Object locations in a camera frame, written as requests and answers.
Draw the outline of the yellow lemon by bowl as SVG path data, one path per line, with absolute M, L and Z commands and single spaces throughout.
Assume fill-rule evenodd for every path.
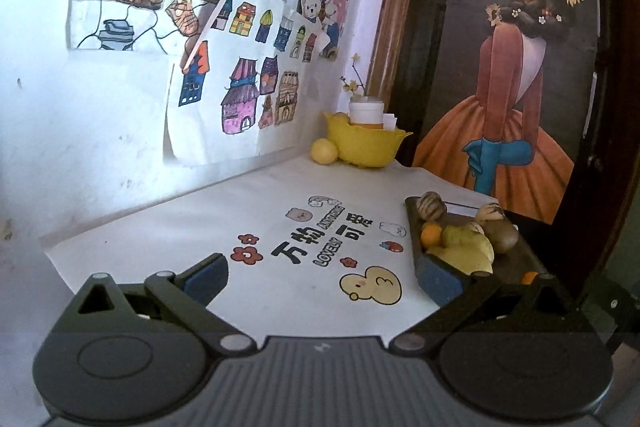
M 318 139 L 311 144 L 309 155 L 319 165 L 331 165 L 337 161 L 338 150 L 329 139 Z

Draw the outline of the large orange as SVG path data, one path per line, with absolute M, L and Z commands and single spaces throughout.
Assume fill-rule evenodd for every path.
M 528 272 L 523 274 L 523 276 L 521 278 L 521 283 L 523 285 L 532 285 L 533 281 L 536 280 L 538 275 L 539 275 L 539 273 L 536 272 L 536 271 L 528 271 Z

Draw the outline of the white printed table mat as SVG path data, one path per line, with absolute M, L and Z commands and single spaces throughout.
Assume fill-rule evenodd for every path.
M 50 246 L 64 282 L 179 273 L 210 254 L 229 267 L 210 311 L 270 336 L 390 340 L 436 310 L 414 275 L 405 201 L 435 192 L 472 215 L 486 197 L 420 168 L 307 158 L 243 174 Z

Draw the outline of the white paper cup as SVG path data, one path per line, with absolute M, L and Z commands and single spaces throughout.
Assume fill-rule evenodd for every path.
M 383 115 L 383 129 L 385 131 L 395 131 L 397 124 L 397 118 L 394 114 Z

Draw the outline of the wooden door frame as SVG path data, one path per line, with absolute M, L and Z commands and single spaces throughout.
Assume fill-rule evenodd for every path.
M 382 0 L 369 68 L 367 94 L 390 104 L 410 0 Z

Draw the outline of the white orange jar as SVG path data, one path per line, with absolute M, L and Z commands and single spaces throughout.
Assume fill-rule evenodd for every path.
M 349 122 L 369 129 L 384 127 L 384 103 L 370 96 L 353 96 L 348 104 Z

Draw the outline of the small orange tangerine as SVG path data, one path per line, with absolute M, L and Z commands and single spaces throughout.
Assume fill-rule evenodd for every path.
M 426 251 L 442 245 L 442 227 L 436 222 L 424 223 L 420 233 L 420 242 Z

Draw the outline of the yellow flower sprig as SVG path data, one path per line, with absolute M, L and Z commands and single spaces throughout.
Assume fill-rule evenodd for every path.
M 358 53 L 352 54 L 350 58 L 350 73 L 352 77 L 347 78 L 345 75 L 341 75 L 342 88 L 345 93 L 355 98 L 361 98 L 366 94 L 366 85 L 364 84 L 360 72 L 358 70 L 358 64 L 360 61 L 360 55 Z

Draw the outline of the brown kiwi fruit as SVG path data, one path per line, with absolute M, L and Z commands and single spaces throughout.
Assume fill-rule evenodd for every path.
M 486 221 L 483 229 L 496 254 L 506 254 L 520 238 L 518 230 L 506 219 Z

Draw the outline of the pale striped fruit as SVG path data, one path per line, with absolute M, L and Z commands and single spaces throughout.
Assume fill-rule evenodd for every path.
M 488 202 L 488 204 L 480 207 L 475 213 L 474 221 L 484 227 L 486 223 L 491 221 L 506 220 L 506 213 L 498 202 Z

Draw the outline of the metal tray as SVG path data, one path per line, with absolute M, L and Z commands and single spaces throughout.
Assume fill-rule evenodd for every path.
M 499 205 L 446 202 L 436 193 L 405 199 L 416 283 L 439 306 L 460 296 L 474 273 L 529 284 L 544 265 Z

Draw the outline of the houses drawing paper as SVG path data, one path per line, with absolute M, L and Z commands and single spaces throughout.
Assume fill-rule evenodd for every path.
M 340 91 L 320 51 L 329 31 L 285 0 L 222 0 L 171 75 L 166 112 L 183 165 L 265 156 L 296 147 Z

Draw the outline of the yellow pear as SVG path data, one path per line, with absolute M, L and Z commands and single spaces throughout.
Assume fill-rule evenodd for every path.
M 427 252 L 466 275 L 474 272 L 494 272 L 492 262 L 494 262 L 495 253 L 488 239 L 482 239 L 480 243 L 471 246 L 445 247 L 442 245 L 431 248 Z

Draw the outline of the yellow plastic bowl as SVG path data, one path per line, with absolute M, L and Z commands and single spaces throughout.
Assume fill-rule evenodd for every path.
M 333 117 L 334 113 L 323 113 L 328 125 L 328 139 L 338 150 L 338 158 L 347 164 L 362 168 L 383 168 L 395 156 L 411 132 L 396 129 L 369 129 L 355 126 Z

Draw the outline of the lemon inside bowl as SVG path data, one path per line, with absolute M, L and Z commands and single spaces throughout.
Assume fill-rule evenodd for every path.
M 333 114 L 333 117 L 342 121 L 347 121 L 349 122 L 349 117 L 346 113 L 342 113 L 342 112 L 337 112 Z

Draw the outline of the girl in orange dress poster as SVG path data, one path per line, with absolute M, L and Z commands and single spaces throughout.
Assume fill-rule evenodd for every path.
M 412 162 L 552 222 L 585 132 L 597 0 L 446 0 Z

